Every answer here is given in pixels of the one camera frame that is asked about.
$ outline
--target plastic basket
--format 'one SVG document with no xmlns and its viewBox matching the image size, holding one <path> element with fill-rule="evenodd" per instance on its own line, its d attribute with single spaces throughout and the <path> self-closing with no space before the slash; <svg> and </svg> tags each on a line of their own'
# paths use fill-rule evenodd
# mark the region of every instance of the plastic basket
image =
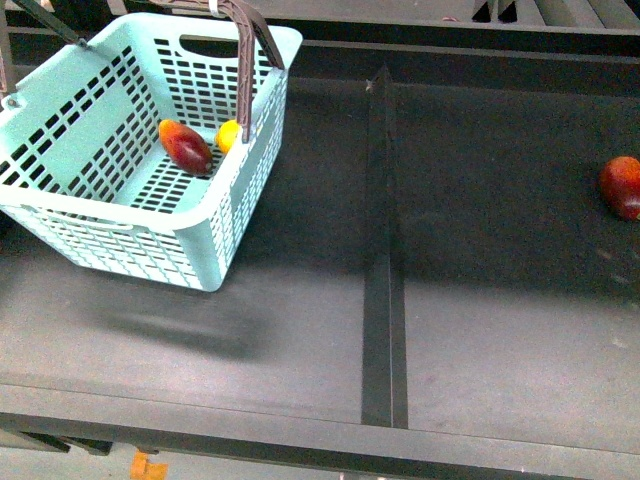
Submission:
<svg viewBox="0 0 640 480">
<path fill-rule="evenodd" d="M 157 126 L 177 119 L 213 143 L 234 118 L 238 58 L 180 43 L 238 40 L 233 23 L 130 14 L 89 48 L 64 47 L 3 100 L 0 208 L 77 265 L 217 290 L 282 139 L 287 69 L 302 37 L 270 31 L 285 68 L 255 47 L 248 142 L 224 158 L 213 149 L 205 178 L 174 166 Z"/>
</svg>

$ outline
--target lemon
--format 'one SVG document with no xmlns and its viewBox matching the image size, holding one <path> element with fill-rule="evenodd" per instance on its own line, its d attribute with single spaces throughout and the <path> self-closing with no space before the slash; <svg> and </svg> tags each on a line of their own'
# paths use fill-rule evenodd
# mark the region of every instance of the lemon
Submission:
<svg viewBox="0 0 640 480">
<path fill-rule="evenodd" d="M 229 153 L 238 133 L 240 133 L 240 125 L 235 120 L 228 120 L 222 124 L 216 134 L 216 144 L 222 153 Z"/>
</svg>

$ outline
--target orange object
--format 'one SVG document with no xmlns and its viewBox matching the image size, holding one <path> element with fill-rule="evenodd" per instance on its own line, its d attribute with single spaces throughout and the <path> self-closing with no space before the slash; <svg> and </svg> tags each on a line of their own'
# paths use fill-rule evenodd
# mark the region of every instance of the orange object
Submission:
<svg viewBox="0 0 640 480">
<path fill-rule="evenodd" d="M 625 220 L 640 220 L 640 162 L 616 157 L 600 172 L 600 193 L 609 208 Z"/>
<path fill-rule="evenodd" d="M 195 130 L 173 120 L 162 120 L 158 135 L 169 158 L 185 172 L 206 175 L 213 169 L 209 145 Z"/>
<path fill-rule="evenodd" d="M 169 471 L 166 463 L 150 463 L 149 455 L 136 451 L 131 463 L 131 480 L 165 480 Z"/>
</svg>

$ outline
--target table surface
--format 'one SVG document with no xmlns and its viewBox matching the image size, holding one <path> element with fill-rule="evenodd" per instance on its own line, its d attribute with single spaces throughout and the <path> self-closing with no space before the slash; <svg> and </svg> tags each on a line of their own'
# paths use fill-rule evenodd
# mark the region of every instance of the table surface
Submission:
<svg viewBox="0 0 640 480">
<path fill-rule="evenodd" d="M 76 267 L 11 228 L 0 425 L 637 478 L 640 243 L 593 180 L 640 153 L 640 101 L 397 88 L 409 428 L 393 429 L 361 424 L 365 87 L 291 79 L 217 293 Z"/>
</svg>

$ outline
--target basket handle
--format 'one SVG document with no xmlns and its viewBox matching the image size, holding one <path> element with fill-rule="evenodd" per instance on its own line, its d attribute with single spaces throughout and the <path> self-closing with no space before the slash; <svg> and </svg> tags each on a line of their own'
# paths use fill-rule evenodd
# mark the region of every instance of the basket handle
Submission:
<svg viewBox="0 0 640 480">
<path fill-rule="evenodd" d="M 7 0 L 0 0 L 0 98 L 16 90 L 16 72 L 11 57 L 11 45 L 9 44 L 9 31 L 5 4 Z M 33 18 L 45 27 L 53 30 L 67 43 L 86 47 L 87 42 L 65 23 L 51 15 L 39 3 L 33 0 L 13 0 L 13 3 L 21 7 Z"/>
<path fill-rule="evenodd" d="M 251 132 L 253 101 L 253 67 L 256 37 L 272 67 L 284 70 L 284 62 L 269 27 L 260 13 L 243 0 L 209 0 L 214 16 L 227 15 L 238 27 L 238 101 L 236 120 L 242 127 L 242 141 L 247 143 Z"/>
</svg>

